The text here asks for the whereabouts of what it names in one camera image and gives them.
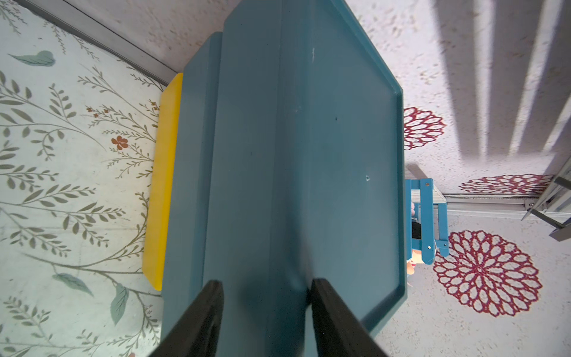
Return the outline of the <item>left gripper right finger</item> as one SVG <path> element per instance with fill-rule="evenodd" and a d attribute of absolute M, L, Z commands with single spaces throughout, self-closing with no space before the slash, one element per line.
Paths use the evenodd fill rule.
<path fill-rule="evenodd" d="M 328 280 L 312 281 L 310 303 L 319 356 L 386 355 Z"/>

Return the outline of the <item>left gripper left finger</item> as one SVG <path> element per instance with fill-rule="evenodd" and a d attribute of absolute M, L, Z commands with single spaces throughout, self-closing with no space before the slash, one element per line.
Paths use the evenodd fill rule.
<path fill-rule="evenodd" d="M 223 308 L 222 282 L 208 281 L 150 356 L 215 356 Z"/>

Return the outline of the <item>teal three-drawer cabinet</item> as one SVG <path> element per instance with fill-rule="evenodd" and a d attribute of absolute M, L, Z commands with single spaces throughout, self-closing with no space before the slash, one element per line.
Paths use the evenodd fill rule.
<path fill-rule="evenodd" d="M 160 343 L 221 281 L 215 356 L 319 356 L 318 278 L 374 340 L 406 298 L 403 130 L 345 1 L 239 3 L 161 96 L 142 266 Z"/>

